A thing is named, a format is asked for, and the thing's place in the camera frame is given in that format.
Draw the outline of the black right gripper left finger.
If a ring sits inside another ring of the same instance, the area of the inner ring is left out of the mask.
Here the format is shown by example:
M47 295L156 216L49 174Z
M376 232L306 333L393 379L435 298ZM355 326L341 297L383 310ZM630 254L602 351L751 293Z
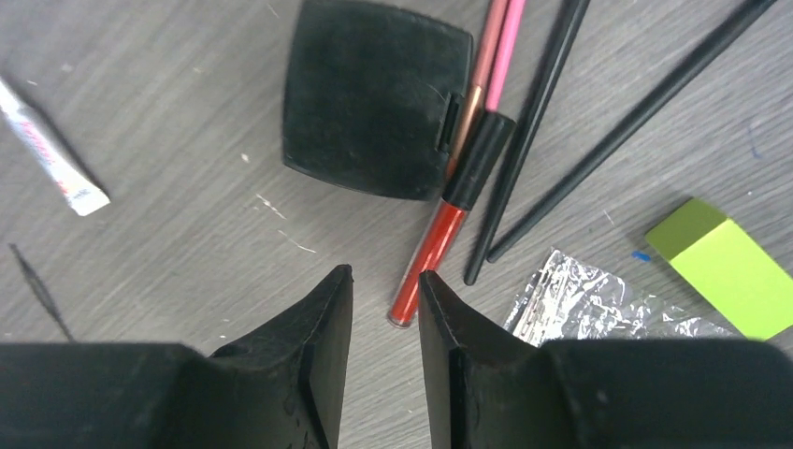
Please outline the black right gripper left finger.
M5 448L334 448L353 271L211 355L165 342L1 348Z

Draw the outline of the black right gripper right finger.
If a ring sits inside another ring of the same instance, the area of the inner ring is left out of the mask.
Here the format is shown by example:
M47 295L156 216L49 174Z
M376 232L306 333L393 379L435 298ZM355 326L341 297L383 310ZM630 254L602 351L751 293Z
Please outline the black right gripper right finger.
M792 362L735 339L525 343L419 281L435 448L788 448Z

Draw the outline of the black compact case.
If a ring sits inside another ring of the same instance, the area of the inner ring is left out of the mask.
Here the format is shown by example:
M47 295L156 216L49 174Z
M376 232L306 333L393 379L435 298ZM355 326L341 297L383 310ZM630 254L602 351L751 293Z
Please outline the black compact case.
M433 198L472 52L467 31L406 9L304 2L284 87L283 163L369 195Z

